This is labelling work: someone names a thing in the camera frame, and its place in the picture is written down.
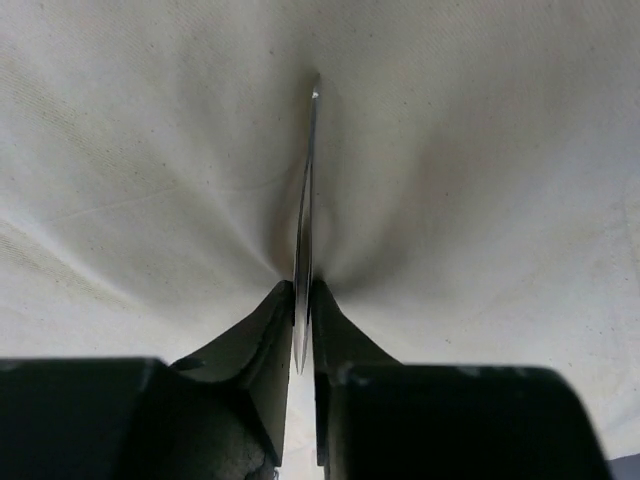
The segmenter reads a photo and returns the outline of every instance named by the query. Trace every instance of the fabric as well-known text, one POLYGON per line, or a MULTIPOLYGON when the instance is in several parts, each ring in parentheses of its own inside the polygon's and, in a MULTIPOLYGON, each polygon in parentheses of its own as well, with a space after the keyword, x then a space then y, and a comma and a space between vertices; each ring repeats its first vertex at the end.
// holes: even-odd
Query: fabric
MULTIPOLYGON (((640 2, 0 18, 1 355, 172 361, 290 278, 319 72, 317 268, 345 313, 401 361, 555 368, 610 457, 640 451, 640 2)), ((310 468, 310 378, 291 389, 310 468)))

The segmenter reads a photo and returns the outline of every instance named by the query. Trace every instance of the white cloth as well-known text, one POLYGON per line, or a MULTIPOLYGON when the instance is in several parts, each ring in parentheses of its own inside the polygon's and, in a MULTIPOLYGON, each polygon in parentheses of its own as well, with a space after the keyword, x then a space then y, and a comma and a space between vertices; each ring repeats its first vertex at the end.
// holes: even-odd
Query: white cloth
POLYGON ((553 367, 640 450, 637 0, 4 0, 0 41, 1 355, 172 361, 290 277, 317 71, 345 313, 402 361, 553 367))

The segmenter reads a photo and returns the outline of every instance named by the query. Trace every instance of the metal tweezers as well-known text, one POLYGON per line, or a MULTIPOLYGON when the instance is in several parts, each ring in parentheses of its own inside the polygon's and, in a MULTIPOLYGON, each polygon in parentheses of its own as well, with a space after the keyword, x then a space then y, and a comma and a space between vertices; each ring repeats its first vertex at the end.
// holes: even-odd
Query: metal tweezers
POLYGON ((0 360, 0 478, 273 479, 291 346, 302 371, 310 329, 317 463, 327 480, 610 478, 559 375, 402 365, 314 278, 318 100, 316 84, 294 282, 279 282, 248 317, 170 367, 148 358, 0 360))

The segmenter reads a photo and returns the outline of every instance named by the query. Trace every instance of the white fabric surface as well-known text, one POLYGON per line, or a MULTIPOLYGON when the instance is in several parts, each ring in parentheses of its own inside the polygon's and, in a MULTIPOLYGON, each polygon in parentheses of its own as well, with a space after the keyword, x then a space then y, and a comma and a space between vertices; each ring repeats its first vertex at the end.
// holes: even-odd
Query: white fabric surface
MULTIPOLYGON (((640 450, 640 2, 0 17, 0 355, 172 361, 290 277, 318 71, 317 259, 345 313, 402 361, 551 366, 609 456, 640 450)), ((289 470, 312 398, 293 378, 289 470)))

